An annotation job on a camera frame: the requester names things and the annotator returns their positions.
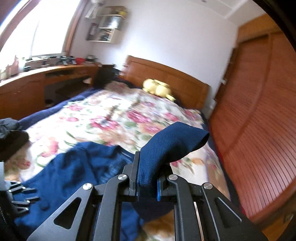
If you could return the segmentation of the navy blue suit jacket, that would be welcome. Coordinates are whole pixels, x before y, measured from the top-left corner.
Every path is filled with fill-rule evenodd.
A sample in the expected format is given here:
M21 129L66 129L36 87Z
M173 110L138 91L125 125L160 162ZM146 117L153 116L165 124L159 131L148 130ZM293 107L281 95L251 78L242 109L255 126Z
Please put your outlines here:
M203 147L210 134L206 130L176 122L155 134L140 150L137 186L138 202L122 206L121 240L135 240L140 227L173 210L171 202L158 202L157 180L172 173L170 163ZM58 154L40 173L24 183L37 190L39 200L28 214L15 223L24 238L38 228L83 184L99 185L120 174L134 155L120 146L93 142L79 143Z

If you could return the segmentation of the black folded clothes pile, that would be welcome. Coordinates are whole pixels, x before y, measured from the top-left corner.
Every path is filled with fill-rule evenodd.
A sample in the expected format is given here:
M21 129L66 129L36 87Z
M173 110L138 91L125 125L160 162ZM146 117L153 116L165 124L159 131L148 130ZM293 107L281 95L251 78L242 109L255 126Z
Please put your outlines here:
M26 142L29 135L17 120L12 118L1 119L1 161L6 162Z

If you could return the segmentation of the navy blue bed sheet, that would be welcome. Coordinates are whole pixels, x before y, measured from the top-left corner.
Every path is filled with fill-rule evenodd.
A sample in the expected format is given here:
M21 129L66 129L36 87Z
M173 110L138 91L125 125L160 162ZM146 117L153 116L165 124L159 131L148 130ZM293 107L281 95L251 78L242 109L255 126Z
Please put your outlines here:
M98 92L102 90L102 88L90 88L88 90L85 90L84 92L82 92L81 94L72 97L70 99L67 99L65 101L62 101L60 103L58 103L57 105L51 107L51 108L46 108L44 110L38 111L36 113L33 113L29 116L26 116L24 118L22 118L21 120L18 121L18 123L20 124L20 126L22 127L22 130L26 130L29 127L31 127L32 125L36 124L37 122L51 116L52 114L57 113L58 111L60 111L64 106L66 106L68 104L68 102L74 102L74 101L81 101L84 100L86 97Z

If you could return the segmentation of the wooden desk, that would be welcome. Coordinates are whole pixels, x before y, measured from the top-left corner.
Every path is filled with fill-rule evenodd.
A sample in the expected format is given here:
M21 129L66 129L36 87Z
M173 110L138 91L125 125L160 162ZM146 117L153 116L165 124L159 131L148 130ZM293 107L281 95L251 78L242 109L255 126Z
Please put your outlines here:
M30 70L1 81L1 118L20 120L45 109L45 87L69 79L94 78L97 64L54 66Z

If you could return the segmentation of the wooden slatted wardrobe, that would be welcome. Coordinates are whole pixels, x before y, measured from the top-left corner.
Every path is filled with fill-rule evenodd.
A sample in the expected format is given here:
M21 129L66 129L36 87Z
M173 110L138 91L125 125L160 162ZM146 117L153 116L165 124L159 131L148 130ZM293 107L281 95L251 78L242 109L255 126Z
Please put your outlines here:
M209 125L246 216L269 240L295 219L295 50L269 15L238 30Z

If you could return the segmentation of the floral bed blanket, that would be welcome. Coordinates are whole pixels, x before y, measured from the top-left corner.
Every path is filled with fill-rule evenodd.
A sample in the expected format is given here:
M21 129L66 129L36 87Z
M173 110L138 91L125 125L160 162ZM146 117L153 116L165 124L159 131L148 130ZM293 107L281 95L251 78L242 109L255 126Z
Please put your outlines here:
M112 81L81 101L32 125L28 142L5 163L5 178L27 181L58 154L81 142L119 145L130 153L140 149L163 128L180 121L208 130L203 113L148 94L132 84ZM211 182L230 198L213 140L171 164L174 174L201 185ZM136 240L175 240L173 211L144 224Z

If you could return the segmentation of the wooden bed headboard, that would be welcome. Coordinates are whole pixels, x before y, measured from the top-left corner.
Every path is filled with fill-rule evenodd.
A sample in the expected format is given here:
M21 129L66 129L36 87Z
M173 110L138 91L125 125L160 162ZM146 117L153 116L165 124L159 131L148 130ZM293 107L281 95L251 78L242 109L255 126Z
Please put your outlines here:
M146 79L156 79L170 86L172 95L184 108L201 110L206 102L209 85L182 71L153 61L128 56L121 77L137 87Z

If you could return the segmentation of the yellow plush toy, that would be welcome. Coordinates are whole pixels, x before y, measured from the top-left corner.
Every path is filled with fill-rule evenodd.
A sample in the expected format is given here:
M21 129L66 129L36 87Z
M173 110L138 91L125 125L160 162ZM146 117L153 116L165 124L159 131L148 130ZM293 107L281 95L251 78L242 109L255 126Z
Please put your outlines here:
M176 100L171 94L170 86L156 79L146 79L142 84L142 90L172 102Z

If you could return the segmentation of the dark wooden chair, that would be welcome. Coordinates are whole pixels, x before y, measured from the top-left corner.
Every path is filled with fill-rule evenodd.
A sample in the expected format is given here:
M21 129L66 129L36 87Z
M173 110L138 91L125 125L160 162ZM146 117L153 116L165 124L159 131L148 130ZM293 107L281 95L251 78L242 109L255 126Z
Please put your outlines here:
M119 75L119 72L120 71L115 68L114 64L102 65L92 80L92 87L94 88L105 87L105 85L107 85L109 82L114 80Z

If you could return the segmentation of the window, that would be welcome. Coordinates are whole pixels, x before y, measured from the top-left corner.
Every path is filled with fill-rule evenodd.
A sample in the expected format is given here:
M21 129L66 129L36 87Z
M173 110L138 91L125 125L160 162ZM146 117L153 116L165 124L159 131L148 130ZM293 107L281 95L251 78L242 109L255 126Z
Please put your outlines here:
M61 54L79 1L40 1L18 24L1 50L1 69L30 57Z

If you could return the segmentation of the white wall shelf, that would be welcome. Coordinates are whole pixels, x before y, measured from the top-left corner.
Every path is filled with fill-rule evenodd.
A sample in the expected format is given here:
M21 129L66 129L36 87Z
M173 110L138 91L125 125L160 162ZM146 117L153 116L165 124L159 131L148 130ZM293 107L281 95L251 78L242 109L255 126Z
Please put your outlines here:
M116 44L127 15L128 9L124 6L106 6L90 25L86 40Z

